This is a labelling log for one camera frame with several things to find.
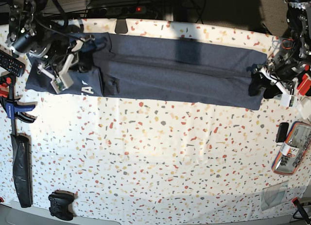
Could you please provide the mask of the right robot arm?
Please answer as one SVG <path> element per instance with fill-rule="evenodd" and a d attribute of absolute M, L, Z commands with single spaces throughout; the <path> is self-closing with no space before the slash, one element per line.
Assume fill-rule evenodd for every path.
<path fill-rule="evenodd" d="M 52 0 L 62 18 L 59 24 L 43 15 L 48 0 L 1 0 L 9 5 L 8 46 L 13 55 L 29 55 L 37 60 L 37 71 L 50 79 L 56 93 L 73 85 L 70 70 L 86 73 L 92 64 L 81 53 L 91 35 L 69 33 L 69 18 L 57 0 Z"/>

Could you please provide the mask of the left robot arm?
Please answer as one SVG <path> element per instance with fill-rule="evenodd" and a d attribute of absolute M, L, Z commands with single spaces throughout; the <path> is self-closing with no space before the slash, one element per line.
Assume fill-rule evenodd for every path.
<path fill-rule="evenodd" d="M 283 106 L 293 106 L 296 94 L 311 79 L 311 0 L 283 0 L 291 37 L 280 42 L 280 51 L 252 72 L 249 96 L 263 92 L 265 99 L 280 96 Z"/>

